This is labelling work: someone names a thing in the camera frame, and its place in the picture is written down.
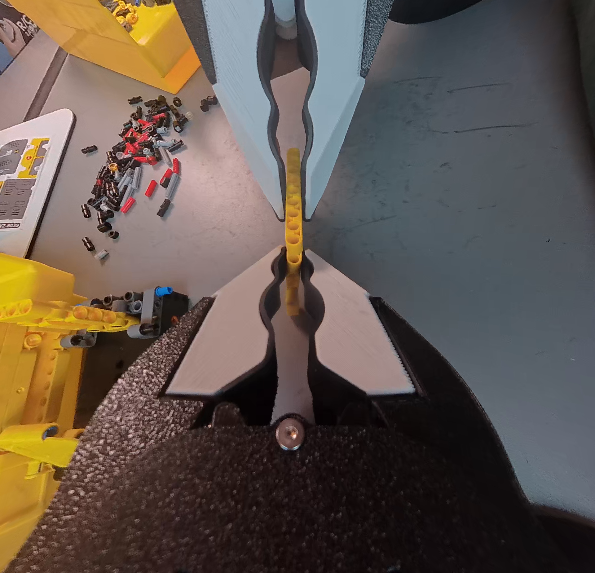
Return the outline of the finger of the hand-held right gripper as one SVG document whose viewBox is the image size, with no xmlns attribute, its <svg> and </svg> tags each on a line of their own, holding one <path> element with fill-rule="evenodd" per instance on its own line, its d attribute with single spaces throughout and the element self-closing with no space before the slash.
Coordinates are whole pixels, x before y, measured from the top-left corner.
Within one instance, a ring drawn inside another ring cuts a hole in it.
<svg viewBox="0 0 595 573">
<path fill-rule="evenodd" d="M 202 0 L 214 64 L 214 91 L 238 146 L 279 220 L 285 166 L 277 145 L 279 108 L 271 87 L 272 0 Z"/>
<path fill-rule="evenodd" d="M 367 1 L 298 0 L 310 71 L 302 109 L 305 220 L 323 196 L 365 85 L 361 63 Z"/>
</svg>

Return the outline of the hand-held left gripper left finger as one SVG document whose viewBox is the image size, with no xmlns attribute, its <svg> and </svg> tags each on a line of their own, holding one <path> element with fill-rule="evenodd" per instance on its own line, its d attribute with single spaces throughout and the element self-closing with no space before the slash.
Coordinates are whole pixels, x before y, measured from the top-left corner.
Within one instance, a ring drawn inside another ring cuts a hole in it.
<svg viewBox="0 0 595 573">
<path fill-rule="evenodd" d="M 276 247 L 216 291 L 167 395 L 213 398 L 262 367 L 274 350 L 272 318 L 284 278 L 285 248 Z"/>
</svg>

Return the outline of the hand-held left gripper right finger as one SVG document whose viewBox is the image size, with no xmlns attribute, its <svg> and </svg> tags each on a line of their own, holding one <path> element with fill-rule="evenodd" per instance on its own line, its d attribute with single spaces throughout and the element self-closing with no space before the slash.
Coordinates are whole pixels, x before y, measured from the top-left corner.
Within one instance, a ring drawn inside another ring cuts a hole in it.
<svg viewBox="0 0 595 573">
<path fill-rule="evenodd" d="M 415 392 L 368 292 L 311 250 L 310 283 L 322 298 L 321 324 L 314 334 L 322 366 L 368 396 Z"/>
</svg>

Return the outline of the plain yellow lego beam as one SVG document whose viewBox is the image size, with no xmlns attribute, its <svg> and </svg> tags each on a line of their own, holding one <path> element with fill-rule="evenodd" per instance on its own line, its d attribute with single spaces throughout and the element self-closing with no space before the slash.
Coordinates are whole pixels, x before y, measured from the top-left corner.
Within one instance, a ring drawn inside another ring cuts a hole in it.
<svg viewBox="0 0 595 573">
<path fill-rule="evenodd" d="M 301 157 L 298 148 L 287 151 L 286 164 L 286 312 L 288 316 L 300 313 L 299 284 L 303 253 Z"/>
</svg>

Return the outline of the partly built yellow lego model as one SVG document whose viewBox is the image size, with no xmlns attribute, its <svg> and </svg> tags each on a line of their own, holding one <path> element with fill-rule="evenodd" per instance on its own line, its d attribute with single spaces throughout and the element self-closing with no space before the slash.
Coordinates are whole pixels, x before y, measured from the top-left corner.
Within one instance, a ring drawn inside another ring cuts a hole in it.
<svg viewBox="0 0 595 573">
<path fill-rule="evenodd" d="M 141 323 L 142 302 L 132 292 L 110 304 L 1 292 L 1 569 L 53 499 L 84 429 L 75 413 L 87 348 L 99 333 L 137 325 L 157 336 L 189 309 L 187 296 L 166 290 Z"/>
</svg>

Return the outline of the pile of small lego pins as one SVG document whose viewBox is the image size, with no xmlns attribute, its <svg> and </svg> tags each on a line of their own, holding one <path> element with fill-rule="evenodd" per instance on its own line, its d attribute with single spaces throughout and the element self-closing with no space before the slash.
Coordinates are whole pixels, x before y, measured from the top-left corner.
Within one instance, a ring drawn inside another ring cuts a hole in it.
<svg viewBox="0 0 595 573">
<path fill-rule="evenodd" d="M 133 111 L 108 149 L 95 177 L 90 197 L 81 205 L 85 219 L 96 217 L 101 235 L 116 241 L 118 217 L 127 215 L 142 198 L 161 201 L 156 215 L 168 214 L 179 188 L 182 168 L 179 154 L 186 148 L 181 134 L 193 119 L 175 96 L 128 99 Z"/>
</svg>

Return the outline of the printed lego set box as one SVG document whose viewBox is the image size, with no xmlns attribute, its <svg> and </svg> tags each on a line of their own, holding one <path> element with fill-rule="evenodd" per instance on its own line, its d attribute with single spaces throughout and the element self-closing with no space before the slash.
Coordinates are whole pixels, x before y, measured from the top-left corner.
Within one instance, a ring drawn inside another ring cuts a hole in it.
<svg viewBox="0 0 595 573">
<path fill-rule="evenodd" d="M 40 28 L 7 0 L 1 0 L 1 73 L 3 73 Z"/>
</svg>

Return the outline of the yellow plastic storage bin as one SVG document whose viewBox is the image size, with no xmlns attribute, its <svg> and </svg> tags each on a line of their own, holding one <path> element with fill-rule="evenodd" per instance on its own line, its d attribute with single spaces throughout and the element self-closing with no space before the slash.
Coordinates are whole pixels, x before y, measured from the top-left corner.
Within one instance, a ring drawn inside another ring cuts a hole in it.
<svg viewBox="0 0 595 573">
<path fill-rule="evenodd" d="M 7 0 L 69 54 L 176 94 L 201 63 L 172 2 L 124 28 L 99 0 Z"/>
<path fill-rule="evenodd" d="M 1 304 L 30 299 L 77 305 L 87 300 L 74 293 L 75 277 L 33 260 L 1 253 Z"/>
</svg>

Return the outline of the white instruction board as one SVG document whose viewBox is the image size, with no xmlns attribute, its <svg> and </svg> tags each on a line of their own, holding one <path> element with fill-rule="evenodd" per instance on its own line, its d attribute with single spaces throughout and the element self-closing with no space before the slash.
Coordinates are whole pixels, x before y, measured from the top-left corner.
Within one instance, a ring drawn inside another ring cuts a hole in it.
<svg viewBox="0 0 595 573">
<path fill-rule="evenodd" d="M 59 109 L 1 131 L 1 252 L 28 258 L 76 117 Z"/>
</svg>

